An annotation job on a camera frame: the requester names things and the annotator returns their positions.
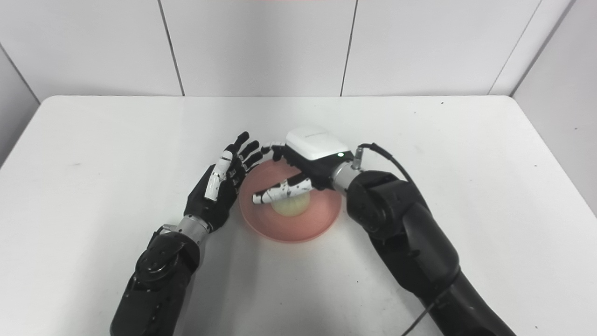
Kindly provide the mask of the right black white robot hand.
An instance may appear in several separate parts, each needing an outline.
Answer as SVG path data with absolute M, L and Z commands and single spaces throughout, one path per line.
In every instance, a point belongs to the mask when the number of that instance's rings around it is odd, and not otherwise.
M 295 128 L 284 142 L 262 146 L 262 154 L 270 152 L 274 161 L 284 159 L 300 172 L 252 194 L 254 204 L 272 203 L 315 189 L 330 189 L 345 196 L 352 180 L 360 174 L 351 167 L 354 154 L 349 147 L 321 127 Z

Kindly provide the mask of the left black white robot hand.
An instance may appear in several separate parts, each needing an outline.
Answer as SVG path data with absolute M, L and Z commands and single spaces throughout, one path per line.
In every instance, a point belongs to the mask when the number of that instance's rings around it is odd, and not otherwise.
M 249 132 L 242 132 L 226 146 L 188 195 L 184 215 L 206 223 L 208 232 L 226 223 L 243 181 L 263 158 L 260 143 L 249 138 Z

